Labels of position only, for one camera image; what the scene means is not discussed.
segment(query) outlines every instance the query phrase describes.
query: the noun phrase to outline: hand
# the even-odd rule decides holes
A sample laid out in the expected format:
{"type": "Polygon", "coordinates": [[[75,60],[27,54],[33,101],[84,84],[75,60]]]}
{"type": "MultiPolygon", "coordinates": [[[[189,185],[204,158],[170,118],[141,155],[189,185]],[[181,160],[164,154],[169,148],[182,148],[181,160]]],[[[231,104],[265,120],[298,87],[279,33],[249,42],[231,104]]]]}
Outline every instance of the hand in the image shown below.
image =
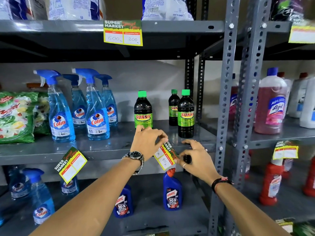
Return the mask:
{"type": "Polygon", "coordinates": [[[140,152],[144,155],[144,161],[147,161],[167,141],[168,136],[164,131],[152,129],[151,127],[144,128],[144,126],[138,125],[130,151],[140,152]]]}
{"type": "Polygon", "coordinates": [[[185,150],[178,155],[179,158],[175,159],[175,162],[182,167],[185,162],[182,160],[184,155],[191,155],[191,164],[185,165],[185,170],[194,176],[205,181],[210,186],[214,180],[221,178],[215,169],[213,161],[210,155],[204,150],[204,147],[197,141],[186,139],[182,143],[188,143],[191,145],[192,150],[185,150]]]}

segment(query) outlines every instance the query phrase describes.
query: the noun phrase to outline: dark bottle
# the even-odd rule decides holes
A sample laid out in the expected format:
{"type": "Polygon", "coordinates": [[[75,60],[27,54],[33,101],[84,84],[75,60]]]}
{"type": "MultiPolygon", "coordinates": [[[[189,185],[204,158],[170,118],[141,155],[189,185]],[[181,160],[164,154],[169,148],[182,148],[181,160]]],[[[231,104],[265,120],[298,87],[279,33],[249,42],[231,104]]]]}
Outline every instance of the dark bottle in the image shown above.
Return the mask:
{"type": "Polygon", "coordinates": [[[195,105],[190,98],[190,90],[181,91],[183,97],[178,102],[178,135],[181,138],[192,138],[194,136],[195,105]]]}
{"type": "Polygon", "coordinates": [[[147,100],[147,92],[139,91],[135,107],[135,127],[143,125],[144,127],[153,127],[152,106],[147,100]]]}
{"type": "Polygon", "coordinates": [[[168,115],[169,124],[171,126],[177,126],[177,105],[180,98],[177,96],[177,89],[172,89],[172,95],[168,99],[168,115]]]}

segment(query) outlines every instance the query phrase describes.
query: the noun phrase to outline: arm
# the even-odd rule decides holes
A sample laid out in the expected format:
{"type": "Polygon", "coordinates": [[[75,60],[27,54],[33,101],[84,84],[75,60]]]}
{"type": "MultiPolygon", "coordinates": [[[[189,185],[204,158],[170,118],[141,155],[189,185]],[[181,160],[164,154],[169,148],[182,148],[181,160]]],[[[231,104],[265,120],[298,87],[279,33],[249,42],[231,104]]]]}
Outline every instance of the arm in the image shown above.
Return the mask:
{"type": "MultiPolygon", "coordinates": [[[[185,170],[204,180],[210,186],[214,180],[221,178],[211,157],[199,142],[187,139],[183,143],[189,143],[192,150],[183,151],[179,155],[179,159],[175,160],[177,163],[183,166],[185,162],[181,158],[184,155],[191,155],[192,162],[185,165],[185,170]]],[[[288,232],[230,184],[218,183],[215,191],[232,214],[243,236],[290,236],[288,232]]]]}
{"type": "MultiPolygon", "coordinates": [[[[137,126],[130,151],[139,151],[147,161],[168,141],[162,130],[137,126]]],[[[124,186],[140,161],[124,158],[40,225],[30,236],[99,236],[124,186]]]]}

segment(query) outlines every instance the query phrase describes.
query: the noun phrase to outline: wristwatch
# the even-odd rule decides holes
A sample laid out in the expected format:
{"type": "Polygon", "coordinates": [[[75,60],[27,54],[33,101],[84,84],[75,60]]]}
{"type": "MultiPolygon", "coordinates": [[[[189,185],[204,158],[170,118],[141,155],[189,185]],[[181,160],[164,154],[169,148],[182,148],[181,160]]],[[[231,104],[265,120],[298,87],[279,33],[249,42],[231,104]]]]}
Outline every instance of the wristwatch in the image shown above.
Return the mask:
{"type": "Polygon", "coordinates": [[[141,166],[139,170],[136,170],[133,175],[139,174],[139,172],[142,170],[143,164],[144,164],[144,156],[140,152],[128,152],[126,155],[123,156],[122,159],[129,157],[133,160],[140,160],[141,161],[141,166]]]}

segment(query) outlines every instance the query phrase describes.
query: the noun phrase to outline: black wristband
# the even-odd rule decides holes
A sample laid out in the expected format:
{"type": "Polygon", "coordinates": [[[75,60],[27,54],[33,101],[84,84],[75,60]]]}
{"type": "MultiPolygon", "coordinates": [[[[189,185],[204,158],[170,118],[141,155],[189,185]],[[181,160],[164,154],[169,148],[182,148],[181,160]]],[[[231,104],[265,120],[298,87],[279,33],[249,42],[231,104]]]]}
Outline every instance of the black wristband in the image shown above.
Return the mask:
{"type": "Polygon", "coordinates": [[[215,193],[215,186],[218,184],[218,183],[229,183],[230,185],[233,185],[233,181],[229,180],[227,177],[221,177],[221,178],[218,178],[216,179],[212,185],[211,185],[211,188],[213,190],[213,192],[215,193]]]}

